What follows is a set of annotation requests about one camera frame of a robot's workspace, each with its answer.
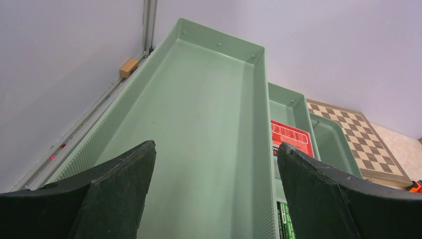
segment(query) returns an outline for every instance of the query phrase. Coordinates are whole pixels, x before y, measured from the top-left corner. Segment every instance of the white backdrop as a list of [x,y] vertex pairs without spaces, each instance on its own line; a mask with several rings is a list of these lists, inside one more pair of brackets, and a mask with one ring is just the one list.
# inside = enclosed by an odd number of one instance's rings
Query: white backdrop
[[270,82],[422,137],[422,1],[158,0],[154,46],[179,17],[266,47]]
[[0,0],[0,193],[141,51],[142,0]]

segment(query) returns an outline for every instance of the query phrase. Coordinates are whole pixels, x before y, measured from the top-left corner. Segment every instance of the orange wooden block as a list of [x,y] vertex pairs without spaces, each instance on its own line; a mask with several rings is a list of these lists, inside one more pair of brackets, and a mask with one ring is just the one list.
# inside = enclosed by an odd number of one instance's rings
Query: orange wooden block
[[122,78],[129,78],[130,75],[138,68],[139,60],[134,58],[130,58],[121,68],[119,71],[120,77]]

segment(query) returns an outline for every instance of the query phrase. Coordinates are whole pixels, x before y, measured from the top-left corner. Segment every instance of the checkerboard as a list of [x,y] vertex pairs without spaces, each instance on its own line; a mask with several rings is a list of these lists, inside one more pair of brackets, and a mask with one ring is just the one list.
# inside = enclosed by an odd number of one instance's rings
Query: checkerboard
[[412,184],[371,123],[360,113],[307,100],[309,112],[336,121],[343,129],[364,178],[384,185]]

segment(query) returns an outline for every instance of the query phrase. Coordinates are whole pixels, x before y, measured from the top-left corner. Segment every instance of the black object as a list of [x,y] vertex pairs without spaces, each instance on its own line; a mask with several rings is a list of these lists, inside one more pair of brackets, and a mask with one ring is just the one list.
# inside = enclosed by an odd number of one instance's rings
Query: black object
[[38,190],[0,194],[0,238],[136,238],[155,156],[146,141]]
[[286,143],[277,157],[297,238],[421,238],[422,195],[357,178]]

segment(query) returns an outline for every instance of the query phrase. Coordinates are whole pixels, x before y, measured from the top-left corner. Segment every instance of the small green container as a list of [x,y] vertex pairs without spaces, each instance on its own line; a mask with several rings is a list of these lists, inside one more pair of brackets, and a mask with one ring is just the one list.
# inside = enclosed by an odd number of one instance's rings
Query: small green container
[[343,130],[336,122],[309,114],[321,162],[362,178]]

